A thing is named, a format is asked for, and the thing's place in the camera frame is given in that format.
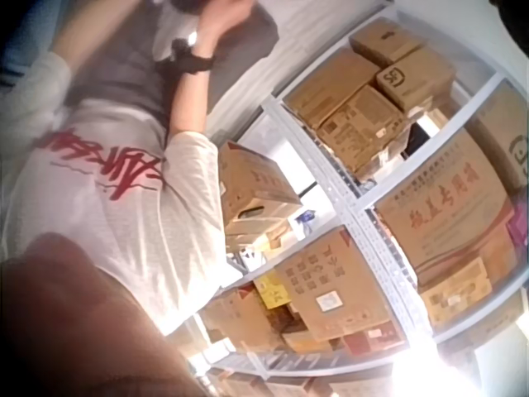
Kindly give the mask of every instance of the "white t-shirt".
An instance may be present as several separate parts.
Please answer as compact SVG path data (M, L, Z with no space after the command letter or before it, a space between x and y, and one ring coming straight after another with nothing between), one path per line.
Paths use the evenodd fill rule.
M49 53L0 99L1 259L59 233L169 334L215 294L226 263L217 148L196 132L165 146L149 114L99 100L51 132L70 75Z

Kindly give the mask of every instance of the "black wristwatch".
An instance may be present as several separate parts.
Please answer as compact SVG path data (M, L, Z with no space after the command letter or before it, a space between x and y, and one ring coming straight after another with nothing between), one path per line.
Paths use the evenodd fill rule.
M170 61L181 73L196 74L198 72L206 72L213 68L215 57L201 58L193 55L192 47L189 46L185 39L176 39L171 45Z

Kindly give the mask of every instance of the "blurry skin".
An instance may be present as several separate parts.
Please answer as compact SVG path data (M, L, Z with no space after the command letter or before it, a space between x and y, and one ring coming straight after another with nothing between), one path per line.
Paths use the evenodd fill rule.
M131 15L140 0L92 0L52 50L75 73ZM210 58L222 35L243 22L254 0L211 0L196 56ZM170 134L203 132L209 72L185 74L174 96ZM2 264L2 329L45 385L73 393L119 378L170 380L179 395L204 395L134 299L66 237L40 236L23 257Z

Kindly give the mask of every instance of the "hand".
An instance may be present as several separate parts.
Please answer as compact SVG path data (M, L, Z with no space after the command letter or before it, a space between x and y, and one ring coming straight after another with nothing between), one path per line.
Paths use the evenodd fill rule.
M200 16L198 37L217 42L250 16L254 4L255 0L211 0Z

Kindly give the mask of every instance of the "wooden floor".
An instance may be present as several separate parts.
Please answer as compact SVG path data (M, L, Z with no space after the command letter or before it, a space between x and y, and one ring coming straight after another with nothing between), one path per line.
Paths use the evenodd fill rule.
M208 118L217 144L240 135L263 100L295 76L378 0L260 0L279 27L272 54L250 69L225 94Z

